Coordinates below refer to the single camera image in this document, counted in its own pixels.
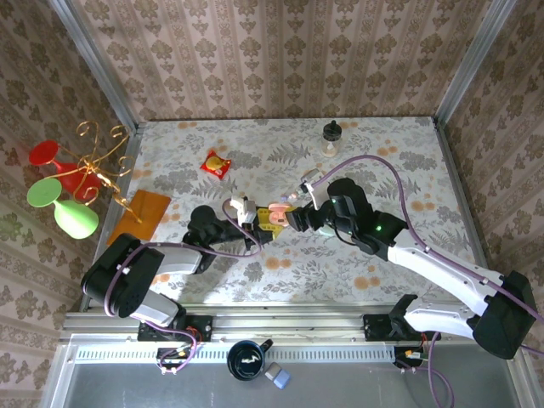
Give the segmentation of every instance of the small bottle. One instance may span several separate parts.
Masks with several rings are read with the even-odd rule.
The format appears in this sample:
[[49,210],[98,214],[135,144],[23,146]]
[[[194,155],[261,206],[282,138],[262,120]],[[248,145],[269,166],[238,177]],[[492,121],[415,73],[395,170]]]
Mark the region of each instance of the small bottle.
[[340,149],[342,128],[337,121],[332,121],[323,127],[323,139],[321,140],[321,154],[325,157],[334,157]]

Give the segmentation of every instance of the black cap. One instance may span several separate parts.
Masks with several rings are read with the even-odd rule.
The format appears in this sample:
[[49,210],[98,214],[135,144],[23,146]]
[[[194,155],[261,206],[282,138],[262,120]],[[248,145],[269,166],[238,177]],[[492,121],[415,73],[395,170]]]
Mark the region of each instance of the black cap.
[[328,142],[336,142],[342,136],[342,128],[337,121],[332,121],[323,127],[323,137]]

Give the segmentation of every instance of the small cup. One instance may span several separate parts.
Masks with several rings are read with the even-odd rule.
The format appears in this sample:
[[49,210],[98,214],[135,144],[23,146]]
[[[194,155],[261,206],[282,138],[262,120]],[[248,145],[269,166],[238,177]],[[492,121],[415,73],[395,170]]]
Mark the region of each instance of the small cup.
[[264,354],[274,342],[268,339],[260,346],[250,340],[236,343],[227,356],[230,374],[240,381],[256,378],[264,368]]

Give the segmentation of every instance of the plastic wine glass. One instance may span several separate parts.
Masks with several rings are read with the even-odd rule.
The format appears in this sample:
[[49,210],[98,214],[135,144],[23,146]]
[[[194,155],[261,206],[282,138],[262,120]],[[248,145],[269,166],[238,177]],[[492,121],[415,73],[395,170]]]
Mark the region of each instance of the plastic wine glass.
[[[56,161],[54,157],[58,152],[59,144],[57,142],[54,140],[45,140],[31,150],[28,159],[34,166],[43,166],[44,164],[49,163],[54,164],[54,166],[57,168],[57,174],[77,170],[76,163],[63,163],[61,161]],[[84,177],[85,170],[82,169],[76,173],[60,176],[58,179],[67,191],[74,194]],[[85,181],[83,181],[82,185],[79,187],[79,190],[77,190],[75,197],[79,201],[89,201],[96,196],[100,186],[100,179],[96,177],[94,173],[89,173],[87,174]]]
[[84,204],[73,200],[58,201],[62,184],[56,178],[43,178],[32,185],[26,200],[33,207],[54,204],[54,219],[66,234],[76,240],[90,236],[99,226],[99,216]]

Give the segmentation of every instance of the red snack bag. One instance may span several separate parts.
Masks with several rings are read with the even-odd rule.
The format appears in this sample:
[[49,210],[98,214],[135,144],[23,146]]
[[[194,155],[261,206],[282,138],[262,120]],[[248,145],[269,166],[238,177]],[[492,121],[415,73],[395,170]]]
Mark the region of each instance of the red snack bag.
[[207,154],[206,161],[202,163],[201,169],[218,176],[219,179],[222,180],[229,171],[229,167],[230,160],[222,159],[215,151],[210,150]]

